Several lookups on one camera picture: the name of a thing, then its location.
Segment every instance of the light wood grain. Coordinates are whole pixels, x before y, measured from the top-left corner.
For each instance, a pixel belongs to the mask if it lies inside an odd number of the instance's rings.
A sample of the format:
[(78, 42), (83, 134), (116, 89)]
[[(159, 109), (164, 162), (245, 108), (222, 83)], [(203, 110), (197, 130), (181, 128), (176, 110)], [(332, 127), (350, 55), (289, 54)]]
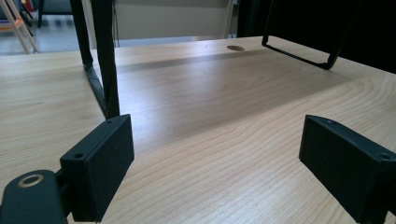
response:
[[(0, 68), (1, 189), (16, 173), (59, 168), (57, 159), (103, 120), (78, 54), (19, 57)], [(324, 71), (261, 47), (259, 37), (117, 49), (116, 59), (135, 161), (103, 223), (354, 223), (298, 160), (304, 116), (396, 147), (396, 76), (365, 65), (339, 59)], [(14, 71), (20, 60), (53, 66)], [(18, 96), (11, 84), (41, 93)]]

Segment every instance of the chair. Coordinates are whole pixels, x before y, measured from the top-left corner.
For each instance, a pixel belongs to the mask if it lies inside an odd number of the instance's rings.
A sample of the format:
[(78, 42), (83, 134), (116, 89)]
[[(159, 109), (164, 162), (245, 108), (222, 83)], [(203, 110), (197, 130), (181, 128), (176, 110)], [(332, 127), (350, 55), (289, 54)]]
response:
[(38, 0), (38, 22), (41, 27), (43, 15), (72, 15), (70, 0)]
[(18, 39), (20, 40), (24, 51), (27, 54), (29, 54), (30, 50), (28, 49), (23, 39), (23, 36), (21, 34), (21, 30), (22, 30), (26, 38), (29, 40), (34, 51), (37, 51), (37, 46), (35, 45), (35, 41), (31, 37), (23, 19), (21, 18), (21, 14), (15, 7), (12, 0), (0, 0), (0, 7), (3, 9), (3, 13), (7, 18), (6, 21), (0, 22), (0, 32), (14, 32), (17, 35)]

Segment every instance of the floor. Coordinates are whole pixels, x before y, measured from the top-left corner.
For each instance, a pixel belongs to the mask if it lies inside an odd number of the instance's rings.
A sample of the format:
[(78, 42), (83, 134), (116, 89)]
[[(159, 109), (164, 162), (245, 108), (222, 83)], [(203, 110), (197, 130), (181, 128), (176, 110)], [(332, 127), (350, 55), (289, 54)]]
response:
[[(33, 13), (33, 16), (32, 27), (28, 28), (34, 35), (38, 53), (78, 50), (78, 40), (72, 16), (44, 15), (40, 28), (37, 28), (36, 25), (36, 14)], [(192, 37), (121, 40), (120, 47), (189, 41), (192, 41)], [(14, 33), (0, 33), (0, 56), (24, 53), (21, 43)]]

